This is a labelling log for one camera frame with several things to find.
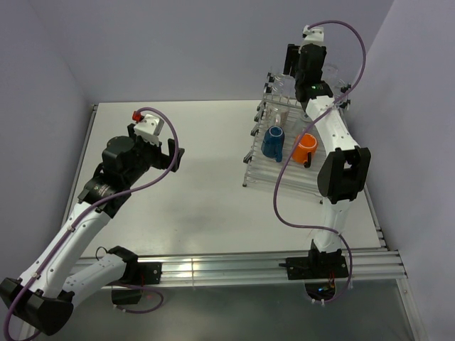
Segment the gray floor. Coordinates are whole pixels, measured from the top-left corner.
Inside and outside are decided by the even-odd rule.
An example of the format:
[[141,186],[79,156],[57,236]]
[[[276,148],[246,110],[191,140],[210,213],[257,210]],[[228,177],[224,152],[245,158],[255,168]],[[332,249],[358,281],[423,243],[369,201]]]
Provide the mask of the gray floor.
[[101,291],[57,335],[39,340],[413,340],[395,281],[355,282],[325,308],[307,302],[301,284],[163,293],[161,309],[131,315],[113,310],[110,292]]

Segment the black clamp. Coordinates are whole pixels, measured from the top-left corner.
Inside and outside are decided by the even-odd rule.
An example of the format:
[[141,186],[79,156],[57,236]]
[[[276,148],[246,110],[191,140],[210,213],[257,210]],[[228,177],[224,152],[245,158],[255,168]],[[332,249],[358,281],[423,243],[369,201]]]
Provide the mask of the black clamp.
[[314,241],[307,257],[289,257],[286,263],[280,263],[280,267],[286,268],[287,278],[290,281],[302,279],[323,279],[334,275],[336,278],[349,276],[345,257],[341,250],[326,253],[320,252]]
[[[138,256],[124,247],[114,247],[107,253],[115,254],[127,264],[124,275],[119,282],[135,286],[159,284],[162,274],[162,263],[158,261],[139,263]],[[139,289],[114,289],[111,292],[112,303],[115,305],[137,304],[141,297],[142,290]]]

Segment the metal frame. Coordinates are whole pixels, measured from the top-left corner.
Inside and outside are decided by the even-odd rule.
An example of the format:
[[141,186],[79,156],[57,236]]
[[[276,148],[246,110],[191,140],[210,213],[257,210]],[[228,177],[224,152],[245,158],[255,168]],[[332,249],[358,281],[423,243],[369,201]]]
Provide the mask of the metal frame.
[[[82,153],[71,187],[70,196],[65,210],[64,221],[68,218],[71,202],[75,194],[76,185],[80,175],[83,158],[87,149],[93,123],[97,113],[94,105],[92,117],[87,129]],[[385,243],[378,218],[371,203],[370,193],[365,186],[365,194],[371,215],[378,231],[381,247],[378,249],[353,250],[353,281],[374,281],[383,279],[396,279],[401,293],[403,306],[412,328],[414,339],[427,341],[422,320],[417,306],[412,297],[405,267],[398,251],[390,251]],[[199,286],[229,286],[229,285],[261,285],[261,284],[302,284],[303,281],[289,281],[286,270],[279,267],[290,256],[306,256],[305,251],[265,252],[249,254],[208,254],[185,256],[142,256],[140,262],[163,263],[161,283],[158,287],[199,287]],[[71,273],[95,263],[95,258],[80,259]],[[30,337],[34,328],[23,323],[20,337]]]

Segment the blue mug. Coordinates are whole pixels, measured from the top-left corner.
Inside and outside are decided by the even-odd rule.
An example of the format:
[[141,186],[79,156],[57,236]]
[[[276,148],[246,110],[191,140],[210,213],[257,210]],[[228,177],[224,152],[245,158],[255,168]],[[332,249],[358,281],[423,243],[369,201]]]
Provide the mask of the blue mug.
[[265,132],[262,140],[261,151],[268,158],[277,162],[283,160],[284,131],[279,126],[271,126]]

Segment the red connector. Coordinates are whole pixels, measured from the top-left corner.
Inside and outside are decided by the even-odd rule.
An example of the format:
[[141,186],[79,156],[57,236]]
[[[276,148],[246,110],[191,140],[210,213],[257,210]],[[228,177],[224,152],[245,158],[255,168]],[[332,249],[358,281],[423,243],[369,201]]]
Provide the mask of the red connector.
[[136,121],[136,123],[139,123],[140,121],[142,121],[144,117],[141,115],[141,113],[139,112],[133,112],[133,121]]

